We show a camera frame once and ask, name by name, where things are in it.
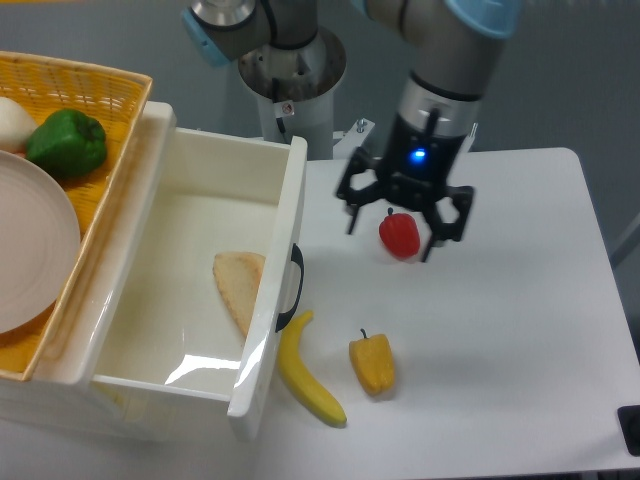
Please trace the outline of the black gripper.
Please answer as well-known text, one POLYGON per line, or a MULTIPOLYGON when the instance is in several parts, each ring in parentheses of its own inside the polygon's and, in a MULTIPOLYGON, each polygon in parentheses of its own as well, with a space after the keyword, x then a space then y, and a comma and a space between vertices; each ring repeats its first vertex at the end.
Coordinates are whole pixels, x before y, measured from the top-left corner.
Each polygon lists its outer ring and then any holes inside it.
POLYGON ((385 153, 376 159, 358 147, 336 189, 350 216, 352 235, 361 207, 379 200, 423 215, 431 236, 422 252, 426 263, 440 242, 462 240, 474 199, 471 186, 452 186, 448 176, 464 138, 439 134, 444 116, 429 113, 421 128, 398 116, 385 153))

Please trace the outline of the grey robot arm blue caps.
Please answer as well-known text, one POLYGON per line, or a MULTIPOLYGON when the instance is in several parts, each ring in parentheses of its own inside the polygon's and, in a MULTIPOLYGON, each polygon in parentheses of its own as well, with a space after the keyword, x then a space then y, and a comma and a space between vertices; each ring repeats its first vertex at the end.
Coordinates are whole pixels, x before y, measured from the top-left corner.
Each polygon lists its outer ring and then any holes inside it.
MULTIPOLYGON (((385 151, 357 147, 336 195, 351 217, 378 200, 421 214, 424 250, 460 241, 474 198, 449 172, 513 35, 518 1, 361 1, 359 11, 417 50, 385 151)), ((314 1, 194 1, 181 19, 214 67, 236 63, 259 110, 263 137, 301 137, 310 155, 333 150, 333 94, 346 70, 341 41, 318 20, 314 1)))

